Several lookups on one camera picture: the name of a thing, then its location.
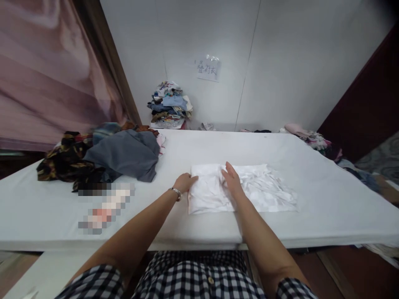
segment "silver bracelet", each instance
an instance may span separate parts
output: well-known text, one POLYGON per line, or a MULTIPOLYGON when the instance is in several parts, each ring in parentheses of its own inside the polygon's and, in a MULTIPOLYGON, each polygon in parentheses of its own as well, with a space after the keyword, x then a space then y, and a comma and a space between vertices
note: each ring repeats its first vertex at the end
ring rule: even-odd
POLYGON ((180 201, 181 199, 182 199, 182 193, 179 191, 179 190, 177 190, 176 188, 169 188, 168 190, 173 190, 174 192, 176 192, 178 195, 179 195, 179 197, 177 198, 177 201, 180 201))

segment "checkered shorts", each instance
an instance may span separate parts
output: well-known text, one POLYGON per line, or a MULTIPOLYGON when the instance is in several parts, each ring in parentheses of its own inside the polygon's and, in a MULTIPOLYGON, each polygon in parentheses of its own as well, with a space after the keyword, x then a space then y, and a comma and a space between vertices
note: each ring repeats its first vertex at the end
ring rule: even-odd
MULTIPOLYGON (((99 265, 75 278, 56 299, 119 299, 123 291, 120 272, 110 265, 99 265)), ((247 276, 240 251, 159 251, 132 298, 158 297, 266 298, 247 276)), ((276 298, 316 296, 298 279, 285 278, 278 284, 276 298)))

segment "person's right hand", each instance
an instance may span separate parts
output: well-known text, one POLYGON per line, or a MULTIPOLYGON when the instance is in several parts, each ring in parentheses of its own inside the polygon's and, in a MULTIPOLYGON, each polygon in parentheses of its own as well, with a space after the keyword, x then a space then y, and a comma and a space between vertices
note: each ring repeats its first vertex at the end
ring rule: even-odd
POLYGON ((222 175, 226 180, 227 187, 229 188, 229 191, 233 198, 236 199, 237 196, 240 195, 245 196, 245 193, 241 187, 240 177, 229 162, 226 162, 226 170, 227 172, 222 169, 222 175))

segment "wall seam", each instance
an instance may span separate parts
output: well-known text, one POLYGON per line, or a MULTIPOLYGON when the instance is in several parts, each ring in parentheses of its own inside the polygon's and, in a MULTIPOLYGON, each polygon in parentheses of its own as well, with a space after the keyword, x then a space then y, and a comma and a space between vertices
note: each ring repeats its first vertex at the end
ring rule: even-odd
POLYGON ((236 124, 234 125, 234 131, 236 131, 236 128, 237 128, 237 121, 238 121, 238 115, 240 114, 240 107, 241 107, 241 101, 242 101, 242 94, 244 93, 245 79, 246 79, 246 75, 247 75, 247 73, 248 73, 249 58, 251 57, 252 46, 253 46, 253 44, 254 44, 254 37, 255 37, 256 25, 258 24, 259 11, 261 10, 261 2, 262 2, 262 0, 259 0, 258 13, 256 14, 256 21, 255 21, 254 33, 252 34, 251 49, 249 50, 248 61, 247 61, 247 64, 246 64, 245 77, 244 77, 244 82, 243 82, 243 84, 242 84, 242 91, 241 91, 241 97, 240 97, 240 104, 238 105, 237 118, 236 118, 236 124))

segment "blue garment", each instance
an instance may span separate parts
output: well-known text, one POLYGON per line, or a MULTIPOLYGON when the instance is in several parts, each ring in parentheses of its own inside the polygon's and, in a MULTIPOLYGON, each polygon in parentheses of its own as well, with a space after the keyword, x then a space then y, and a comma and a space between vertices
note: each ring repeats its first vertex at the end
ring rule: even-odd
POLYGON ((156 111, 156 112, 163 112, 163 111, 166 111, 166 112, 168 112, 168 113, 170 113, 170 114, 175 114, 175 110, 173 110, 173 107, 164 106, 163 104, 158 104, 158 105, 156 105, 156 104, 154 104, 154 103, 151 102, 151 103, 149 103, 149 104, 147 105, 147 107, 150 108, 151 110, 156 111))
POLYGON ((162 99, 164 106, 177 106, 187 111, 187 103, 182 96, 166 96, 162 99))
POLYGON ((337 165, 345 169, 346 171, 350 172, 351 174, 353 174, 371 190, 377 193, 380 192, 379 185, 372 174, 365 172, 364 170, 358 169, 355 165, 353 165, 351 161, 348 161, 346 159, 342 159, 337 163, 337 165))
POLYGON ((93 145, 96 145, 100 140, 114 135, 121 130, 121 126, 118 123, 102 123, 93 131, 93 145))

